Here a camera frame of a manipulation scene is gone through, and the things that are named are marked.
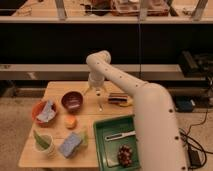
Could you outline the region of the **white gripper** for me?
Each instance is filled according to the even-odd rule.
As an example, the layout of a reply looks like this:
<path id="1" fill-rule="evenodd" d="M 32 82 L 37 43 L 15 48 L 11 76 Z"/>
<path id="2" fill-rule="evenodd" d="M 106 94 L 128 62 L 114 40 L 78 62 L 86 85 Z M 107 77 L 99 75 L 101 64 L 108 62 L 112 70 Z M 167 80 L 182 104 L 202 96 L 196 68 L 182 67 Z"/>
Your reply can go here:
<path id="1" fill-rule="evenodd" d="M 103 90 L 106 93 L 108 93 L 107 87 L 104 85 L 104 80 L 105 80 L 104 77 L 97 77 L 97 76 L 94 76 L 93 74 L 89 74 L 88 83 L 90 87 L 86 88 L 83 94 L 86 95 L 91 90 L 91 87 L 101 88 L 102 86 L 103 86 Z"/>

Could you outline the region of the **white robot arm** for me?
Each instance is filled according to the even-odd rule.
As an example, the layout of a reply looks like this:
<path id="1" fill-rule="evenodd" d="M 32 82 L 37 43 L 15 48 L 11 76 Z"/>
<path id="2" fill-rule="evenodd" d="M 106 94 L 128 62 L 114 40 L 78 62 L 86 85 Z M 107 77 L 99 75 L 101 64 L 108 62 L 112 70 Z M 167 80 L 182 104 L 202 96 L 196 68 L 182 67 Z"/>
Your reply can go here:
<path id="1" fill-rule="evenodd" d="M 168 90 L 119 70 L 110 62 L 111 55 L 106 50 L 88 55 L 88 84 L 99 88 L 108 79 L 133 98 L 133 121 L 141 171 L 188 171 Z"/>

